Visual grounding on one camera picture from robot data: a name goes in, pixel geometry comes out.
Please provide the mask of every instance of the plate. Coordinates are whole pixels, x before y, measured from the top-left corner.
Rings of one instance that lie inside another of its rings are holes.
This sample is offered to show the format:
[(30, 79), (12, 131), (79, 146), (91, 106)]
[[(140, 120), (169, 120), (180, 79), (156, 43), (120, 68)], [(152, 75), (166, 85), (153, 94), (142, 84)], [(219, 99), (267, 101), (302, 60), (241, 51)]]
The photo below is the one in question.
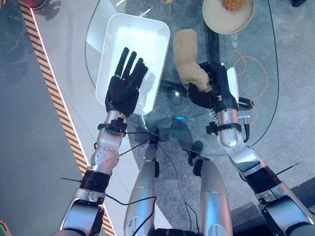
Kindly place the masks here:
[(204, 0), (202, 15), (207, 26), (220, 34), (231, 34), (242, 30), (254, 15), (254, 0), (248, 0), (239, 10), (228, 11), (222, 0)]

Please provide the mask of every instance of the orange cable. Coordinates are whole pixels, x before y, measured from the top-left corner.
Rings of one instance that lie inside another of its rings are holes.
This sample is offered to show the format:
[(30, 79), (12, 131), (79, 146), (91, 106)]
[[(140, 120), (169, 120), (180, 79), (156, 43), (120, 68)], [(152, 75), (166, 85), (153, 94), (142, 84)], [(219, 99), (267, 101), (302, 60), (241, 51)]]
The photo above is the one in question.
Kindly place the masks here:
[(263, 69), (263, 71), (264, 71), (264, 73), (265, 73), (265, 76), (266, 76), (266, 85), (265, 85), (264, 90), (260, 93), (259, 96), (255, 97), (255, 98), (252, 98), (252, 99), (250, 100), (250, 104), (251, 104), (252, 108), (255, 110), (255, 113), (256, 113), (255, 119), (253, 120), (252, 123), (250, 123), (250, 125), (253, 125), (253, 124), (256, 122), (256, 120), (258, 119), (258, 111), (257, 111), (256, 107), (253, 105), (252, 102), (253, 102), (254, 100), (257, 100), (258, 98), (260, 98), (260, 97), (266, 92), (267, 87), (268, 87), (268, 75), (267, 75), (267, 72), (266, 72), (265, 67), (264, 67), (256, 58), (251, 57), (251, 56), (243, 56), (243, 55), (241, 55), (237, 50), (235, 50), (235, 51), (240, 55), (240, 57), (235, 61), (234, 67), (235, 67), (236, 63), (237, 63), (240, 59), (243, 59), (243, 61), (244, 61), (244, 70), (243, 70), (243, 72), (242, 72), (241, 74), (237, 74), (237, 75), (242, 75), (242, 74), (245, 72), (245, 65), (246, 65), (246, 64), (245, 64), (245, 59), (244, 59), (244, 58), (250, 58), (250, 59), (252, 59), (253, 61), (255, 61), (255, 62)]
[(237, 51), (237, 50), (234, 50), (234, 51), (236, 51), (236, 52), (240, 55), (240, 57), (236, 60), (236, 62), (234, 63), (233, 67), (235, 68), (236, 63), (239, 61), (239, 59), (240, 59), (240, 58), (242, 58), (242, 59), (243, 59), (243, 62), (244, 62), (244, 70), (242, 71), (242, 73), (241, 73), (241, 74), (236, 74), (236, 75), (237, 75), (237, 76), (239, 76), (239, 75), (243, 75), (243, 74), (244, 74), (244, 72), (246, 71), (246, 61), (245, 61), (245, 59), (244, 59), (243, 55), (242, 55), (239, 51)]

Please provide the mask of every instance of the round glass table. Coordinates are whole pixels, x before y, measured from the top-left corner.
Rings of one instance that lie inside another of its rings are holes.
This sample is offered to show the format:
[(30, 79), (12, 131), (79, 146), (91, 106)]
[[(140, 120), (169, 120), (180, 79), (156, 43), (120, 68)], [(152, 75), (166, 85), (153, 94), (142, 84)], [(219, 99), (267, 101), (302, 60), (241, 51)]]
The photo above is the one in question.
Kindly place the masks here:
[(211, 109), (193, 104), (181, 85), (173, 54), (173, 36), (182, 29), (198, 33), (197, 63), (217, 61), (238, 73), (240, 97), (251, 99), (254, 107), (241, 110), (250, 116), (249, 146), (267, 132), (276, 111), (279, 79), (276, 45), (269, 1), (256, 1), (251, 22), (241, 31), (217, 34), (205, 24), (202, 0), (99, 0), (87, 31), (85, 56), (91, 81), (97, 82), (98, 69), (109, 18), (126, 13), (165, 22), (171, 32), (167, 58), (153, 111), (130, 120), (159, 136), (191, 150), (196, 141), (203, 143), (202, 154), (225, 155), (216, 136), (206, 133), (206, 126), (216, 117)]

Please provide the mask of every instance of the screw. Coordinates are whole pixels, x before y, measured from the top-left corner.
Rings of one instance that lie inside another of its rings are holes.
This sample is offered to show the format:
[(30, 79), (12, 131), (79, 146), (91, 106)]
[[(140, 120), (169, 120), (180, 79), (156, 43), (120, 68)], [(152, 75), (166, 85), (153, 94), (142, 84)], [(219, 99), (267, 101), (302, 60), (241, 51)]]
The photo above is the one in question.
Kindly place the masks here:
[(91, 196), (90, 196), (90, 200), (92, 202), (96, 202), (97, 201), (97, 194), (96, 193), (92, 193)]

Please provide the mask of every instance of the yellow black striped tape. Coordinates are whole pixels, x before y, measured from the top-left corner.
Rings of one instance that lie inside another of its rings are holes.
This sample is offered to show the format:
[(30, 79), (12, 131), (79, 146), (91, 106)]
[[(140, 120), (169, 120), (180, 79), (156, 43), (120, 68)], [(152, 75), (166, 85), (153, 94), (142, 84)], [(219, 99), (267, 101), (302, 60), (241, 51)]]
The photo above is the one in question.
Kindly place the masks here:
[[(81, 174), (84, 175), (88, 166), (85, 160), (85, 155), (82, 152), (83, 148), (81, 146), (81, 143), (79, 142), (79, 139), (75, 132), (70, 115), (63, 101), (63, 97), (61, 95), (58, 83), (53, 74), (53, 70), (50, 66), (48, 57), (42, 45), (40, 34), (37, 31), (37, 27), (35, 25), (35, 21), (32, 16), (32, 12), (24, 3), (22, 3), (21, 1), (19, 1), (19, 3), (20, 3), (21, 11), (22, 11), (22, 16), (24, 17), (25, 25), (27, 27), (27, 31), (29, 33), (31, 43), (33, 45), (34, 52), (36, 54), (37, 61), (40, 66), (41, 72), (43, 74), (43, 78), (45, 80), (47, 89), (50, 93), (51, 99), (56, 108), (56, 112), (59, 116), (59, 120), (63, 127), (64, 133), (68, 139), (68, 142), (72, 149), (75, 160), (78, 164), (78, 167), (81, 171)], [(102, 224), (105, 230), (105, 233), (107, 236), (116, 236), (116, 233), (113, 230), (114, 228), (111, 223), (111, 220), (107, 214), (106, 208), (105, 208), (105, 212), (106, 213), (104, 214), (103, 224)]]
[(0, 220), (0, 226), (2, 226), (0, 231), (2, 231), (5, 236), (12, 236), (12, 233), (9, 227), (3, 220)]

